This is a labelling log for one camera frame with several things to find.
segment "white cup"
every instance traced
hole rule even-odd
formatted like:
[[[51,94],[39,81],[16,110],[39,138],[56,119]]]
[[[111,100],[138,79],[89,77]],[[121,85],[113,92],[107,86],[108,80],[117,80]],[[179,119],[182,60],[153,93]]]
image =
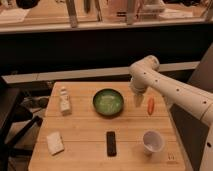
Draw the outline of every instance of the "white cup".
[[[165,141],[161,134],[157,131],[147,131],[143,135],[144,153],[146,155],[152,155],[162,151],[165,146]]]

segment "wooden table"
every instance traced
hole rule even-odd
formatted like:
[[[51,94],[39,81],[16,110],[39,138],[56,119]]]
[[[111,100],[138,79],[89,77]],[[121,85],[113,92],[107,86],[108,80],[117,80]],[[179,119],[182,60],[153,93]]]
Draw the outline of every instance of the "wooden table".
[[[29,164],[30,171],[183,171],[185,164],[162,96],[148,89],[144,100],[135,106],[128,82],[57,82],[45,113],[43,124]],[[65,86],[71,97],[72,114],[59,111],[59,90]],[[120,116],[106,119],[92,105],[94,94],[103,88],[118,90],[124,97]],[[155,98],[152,116],[147,113],[147,100]],[[165,138],[161,153],[147,157],[142,136],[146,130],[157,130]],[[61,133],[65,151],[51,156],[46,136]],[[117,156],[106,153],[106,132],[115,131]]]

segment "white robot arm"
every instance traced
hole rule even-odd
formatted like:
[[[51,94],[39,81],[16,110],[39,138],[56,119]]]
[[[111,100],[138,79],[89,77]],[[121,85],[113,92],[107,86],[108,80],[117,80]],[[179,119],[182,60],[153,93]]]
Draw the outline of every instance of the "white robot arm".
[[[156,72],[158,67],[158,59],[151,55],[133,63],[129,68],[130,88],[138,94],[150,86],[208,125],[210,129],[200,170],[213,170],[213,94],[166,77]]]

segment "bowl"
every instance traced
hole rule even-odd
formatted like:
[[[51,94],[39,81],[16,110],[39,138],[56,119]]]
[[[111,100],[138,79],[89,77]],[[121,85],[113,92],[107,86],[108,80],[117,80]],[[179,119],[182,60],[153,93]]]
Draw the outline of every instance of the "bowl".
[[[117,115],[124,106],[123,96],[114,89],[102,89],[93,97],[95,110],[103,116]]]

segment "carrot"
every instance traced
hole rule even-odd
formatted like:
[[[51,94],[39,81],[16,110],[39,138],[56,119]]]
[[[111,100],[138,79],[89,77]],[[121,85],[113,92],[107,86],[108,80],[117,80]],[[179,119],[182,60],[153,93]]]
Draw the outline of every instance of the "carrot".
[[[153,97],[151,97],[148,100],[148,107],[147,107],[147,112],[149,115],[152,115],[153,111],[154,111],[154,107],[155,107],[155,100]]]

